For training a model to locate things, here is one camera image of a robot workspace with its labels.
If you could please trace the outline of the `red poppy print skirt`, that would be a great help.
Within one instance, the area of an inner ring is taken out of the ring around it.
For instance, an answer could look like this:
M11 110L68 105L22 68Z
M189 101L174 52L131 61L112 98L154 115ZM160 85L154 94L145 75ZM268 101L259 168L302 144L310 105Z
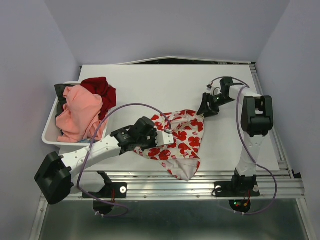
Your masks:
M158 162L176 179L189 181L201 165L199 151L205 132L204 117L194 110L185 109L164 115L155 114L151 118L159 131L169 128L166 119L171 123L173 143L144 151L137 147L133 152Z

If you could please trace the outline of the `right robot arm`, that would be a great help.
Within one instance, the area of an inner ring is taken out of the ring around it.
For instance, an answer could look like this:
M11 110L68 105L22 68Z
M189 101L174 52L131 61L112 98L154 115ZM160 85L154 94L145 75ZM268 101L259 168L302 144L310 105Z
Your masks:
M212 195L223 197L244 197L260 195L257 183L258 157L265 137L273 129L273 100L251 90L244 81L232 76L217 77L208 85L208 92L202 95L197 114L205 118L218 115L220 107L236 102L236 127L242 143L239 162L230 181L215 183Z

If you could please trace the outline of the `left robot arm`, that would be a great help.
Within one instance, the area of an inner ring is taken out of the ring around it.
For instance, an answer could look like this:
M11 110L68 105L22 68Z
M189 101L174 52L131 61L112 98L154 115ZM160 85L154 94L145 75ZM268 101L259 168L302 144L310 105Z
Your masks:
M73 152L58 155L49 153L34 180L50 205L64 200L72 191L72 180L87 168L109 158L132 152L162 147L173 142L173 135L159 131L147 117L140 118L134 125L113 131L100 141Z

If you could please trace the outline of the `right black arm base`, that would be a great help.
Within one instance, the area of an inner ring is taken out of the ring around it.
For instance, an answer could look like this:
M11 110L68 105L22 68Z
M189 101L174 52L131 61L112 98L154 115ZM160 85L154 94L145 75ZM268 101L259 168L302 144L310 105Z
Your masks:
M260 191L254 191L256 185L242 184L235 186L231 181L217 181L211 193L217 198L259 197Z

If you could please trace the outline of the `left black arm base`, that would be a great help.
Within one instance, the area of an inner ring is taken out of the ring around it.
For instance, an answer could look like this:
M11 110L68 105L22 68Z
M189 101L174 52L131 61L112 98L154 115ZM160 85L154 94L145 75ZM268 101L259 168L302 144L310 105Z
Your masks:
M104 171L85 174L81 179L84 186L88 187L88 193L100 199L125 199L127 197L128 184L126 182L112 181Z

